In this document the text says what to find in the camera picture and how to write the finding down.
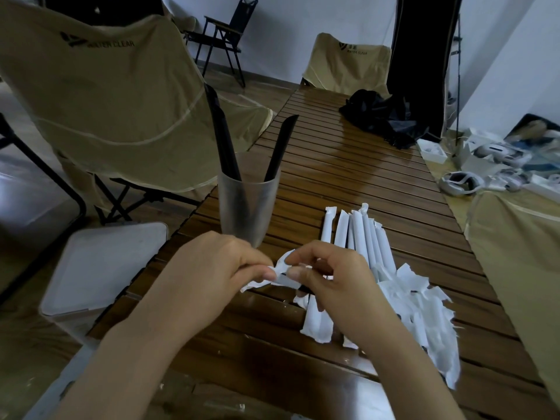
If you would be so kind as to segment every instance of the floor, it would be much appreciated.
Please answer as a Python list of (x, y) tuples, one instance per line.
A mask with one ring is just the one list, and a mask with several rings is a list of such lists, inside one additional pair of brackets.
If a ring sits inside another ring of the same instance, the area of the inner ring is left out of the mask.
[[(278, 112), (292, 89), (247, 79), (242, 89), (228, 74), (208, 70), (207, 82), (230, 98), (244, 96)], [(0, 83), (0, 112), (16, 134), (57, 172), (60, 164), (5, 83)], [(139, 194), (131, 193), (128, 201)], [(0, 152), (0, 291), (25, 268), (77, 214), (75, 203), (14, 147)], [(162, 221), (170, 233), (189, 214), (174, 203), (144, 205), (134, 221)], [(89, 227), (99, 220), (88, 214)], [(59, 376), (80, 346), (38, 314), (38, 304), (60, 254), (0, 306), (0, 420), (20, 419)], [(289, 413), (169, 372), (146, 418), (290, 418)]]

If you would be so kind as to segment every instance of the beige camping chair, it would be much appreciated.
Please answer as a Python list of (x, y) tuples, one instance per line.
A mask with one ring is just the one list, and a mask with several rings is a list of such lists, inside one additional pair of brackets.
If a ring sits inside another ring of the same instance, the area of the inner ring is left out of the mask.
[(315, 39), (303, 84), (348, 96), (361, 89), (374, 90), (387, 98), (390, 60), (389, 47), (346, 44), (322, 33)]
[[(62, 155), (72, 184), (98, 207), (109, 206), (94, 186), (102, 185), (97, 176), (177, 193), (217, 175), (204, 80), (163, 16), (92, 27), (0, 0), (0, 76)], [(236, 151), (247, 150), (272, 119), (270, 109), (251, 101), (220, 103)]]

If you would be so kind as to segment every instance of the beige fabric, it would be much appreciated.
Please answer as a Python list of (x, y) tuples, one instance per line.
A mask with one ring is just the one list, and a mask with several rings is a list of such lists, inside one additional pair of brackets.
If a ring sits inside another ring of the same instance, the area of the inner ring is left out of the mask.
[(382, 45), (353, 45), (331, 34), (319, 34), (304, 79), (317, 88), (352, 95), (365, 89), (389, 97), (388, 65), (391, 49)]
[(527, 190), (485, 191), (465, 233), (560, 407), (560, 204)]
[[(0, 0), (0, 74), (78, 172), (174, 192), (217, 175), (203, 78), (177, 27), (162, 16), (96, 28)], [(251, 100), (220, 103), (236, 151), (247, 150), (272, 119)]]

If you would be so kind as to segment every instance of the plastic cup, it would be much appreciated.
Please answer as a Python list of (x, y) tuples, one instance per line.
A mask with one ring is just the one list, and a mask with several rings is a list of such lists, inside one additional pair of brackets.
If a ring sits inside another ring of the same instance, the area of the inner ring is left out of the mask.
[(258, 153), (236, 153), (242, 180), (230, 178), (222, 171), (218, 174), (220, 223), (222, 233), (248, 241), (258, 247), (267, 233), (280, 170), (274, 180), (263, 182), (269, 158)]

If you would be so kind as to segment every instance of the wooden table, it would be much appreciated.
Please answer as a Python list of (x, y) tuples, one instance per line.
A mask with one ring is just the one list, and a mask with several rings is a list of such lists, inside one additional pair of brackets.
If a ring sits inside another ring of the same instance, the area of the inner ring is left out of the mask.
[[(276, 261), (320, 237), (326, 206), (363, 202), (385, 227), (397, 265), (409, 263), (452, 298), (461, 377), (454, 396), (470, 418), (558, 418), (546, 389), (416, 148), (397, 150), (338, 113), (345, 96), (296, 91), (251, 148), (270, 156), (281, 122), (300, 118), (282, 164), (268, 234), (260, 249)], [(126, 318), (177, 249), (220, 230), (217, 189), (100, 317), (101, 338)], [(191, 340), (172, 368), (313, 419), (391, 418), (382, 386), (340, 336), (318, 344), (300, 334), (305, 311), (294, 290), (267, 286), (238, 294)]]

